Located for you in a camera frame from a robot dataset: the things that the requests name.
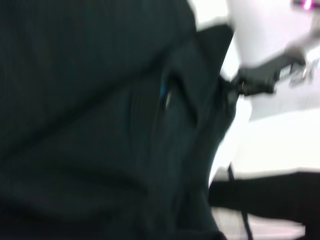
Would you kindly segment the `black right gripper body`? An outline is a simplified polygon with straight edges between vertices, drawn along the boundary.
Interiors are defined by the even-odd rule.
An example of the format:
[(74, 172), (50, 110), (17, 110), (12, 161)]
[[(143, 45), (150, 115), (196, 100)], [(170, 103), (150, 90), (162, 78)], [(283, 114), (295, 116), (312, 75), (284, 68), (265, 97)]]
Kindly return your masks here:
[(278, 66), (276, 86), (287, 83), (289, 88), (312, 84), (320, 67), (320, 49), (288, 48), (283, 57), (287, 63)]

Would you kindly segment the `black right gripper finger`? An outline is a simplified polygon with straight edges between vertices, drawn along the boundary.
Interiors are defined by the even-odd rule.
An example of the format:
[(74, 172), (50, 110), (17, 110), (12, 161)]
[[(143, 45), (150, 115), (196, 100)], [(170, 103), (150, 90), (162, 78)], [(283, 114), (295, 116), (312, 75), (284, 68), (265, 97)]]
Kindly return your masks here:
[(236, 74), (236, 90), (246, 97), (275, 92), (274, 65), (270, 62), (258, 66), (238, 69)]

